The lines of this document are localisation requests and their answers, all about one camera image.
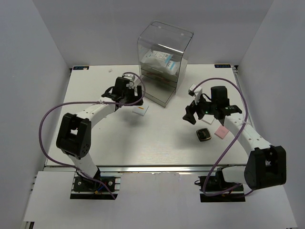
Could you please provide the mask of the pink sticky pad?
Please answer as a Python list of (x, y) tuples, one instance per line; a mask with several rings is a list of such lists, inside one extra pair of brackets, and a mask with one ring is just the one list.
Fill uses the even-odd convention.
[(219, 137), (220, 139), (224, 139), (228, 133), (229, 133), (229, 130), (221, 125), (218, 127), (218, 129), (215, 131), (214, 134), (217, 137)]

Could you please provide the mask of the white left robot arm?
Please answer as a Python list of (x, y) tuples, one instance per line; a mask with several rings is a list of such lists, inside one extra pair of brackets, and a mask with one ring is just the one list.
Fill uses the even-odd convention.
[(136, 85), (136, 79), (140, 77), (135, 73), (123, 73), (98, 101), (76, 114), (66, 113), (62, 118), (56, 147), (72, 160), (89, 190), (96, 190), (101, 184), (100, 171), (89, 153), (92, 129), (123, 106), (143, 105), (145, 86)]

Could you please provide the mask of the clear acrylic makeup organizer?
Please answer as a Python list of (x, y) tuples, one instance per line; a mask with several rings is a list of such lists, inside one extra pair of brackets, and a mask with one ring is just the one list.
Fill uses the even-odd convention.
[(137, 41), (145, 97), (166, 107), (182, 84), (193, 32), (161, 21), (151, 22)]

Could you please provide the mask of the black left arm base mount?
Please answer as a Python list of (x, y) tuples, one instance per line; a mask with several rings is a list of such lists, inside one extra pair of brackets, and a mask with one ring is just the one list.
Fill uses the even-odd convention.
[(70, 199), (79, 200), (115, 200), (119, 194), (121, 175), (100, 174), (99, 182), (82, 177), (77, 172), (71, 187)]

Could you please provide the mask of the white pad with yellow stick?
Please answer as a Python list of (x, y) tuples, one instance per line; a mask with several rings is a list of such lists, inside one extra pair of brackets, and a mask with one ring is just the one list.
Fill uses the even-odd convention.
[(135, 106), (132, 109), (132, 112), (137, 115), (144, 116), (146, 114), (148, 108), (149, 108), (149, 105), (143, 104), (143, 105)]

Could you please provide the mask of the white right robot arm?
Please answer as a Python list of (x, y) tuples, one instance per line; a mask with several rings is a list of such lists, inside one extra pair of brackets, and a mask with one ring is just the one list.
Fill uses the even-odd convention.
[(214, 116), (248, 155), (245, 166), (217, 169), (215, 184), (220, 190), (227, 190), (233, 184), (247, 184), (250, 189), (258, 190), (286, 183), (286, 151), (282, 146), (273, 146), (246, 122), (242, 110), (230, 104), (225, 86), (212, 87), (210, 99), (205, 99), (201, 87), (194, 84), (188, 93), (195, 99), (186, 107), (183, 120), (194, 125), (194, 115), (199, 119)]

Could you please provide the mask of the black gold compact case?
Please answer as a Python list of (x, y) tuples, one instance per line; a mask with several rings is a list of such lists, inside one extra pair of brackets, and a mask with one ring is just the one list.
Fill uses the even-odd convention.
[(196, 131), (196, 135), (197, 135), (198, 140), (200, 142), (208, 141), (208, 140), (210, 140), (212, 138), (211, 133), (208, 130), (208, 128), (198, 129)]

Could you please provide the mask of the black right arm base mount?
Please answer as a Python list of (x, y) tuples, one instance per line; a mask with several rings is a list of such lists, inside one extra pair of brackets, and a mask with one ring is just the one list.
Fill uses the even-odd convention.
[[(194, 182), (199, 187), (200, 201), (202, 203), (225, 203), (225, 202), (245, 202), (244, 187), (240, 185), (233, 190), (224, 192), (217, 196), (208, 197), (203, 193), (203, 185), (207, 176), (199, 176)], [(205, 191), (207, 194), (214, 194), (225, 191), (228, 188), (235, 186), (235, 183), (228, 183), (224, 181), (223, 175), (220, 172), (212, 173), (208, 179)]]

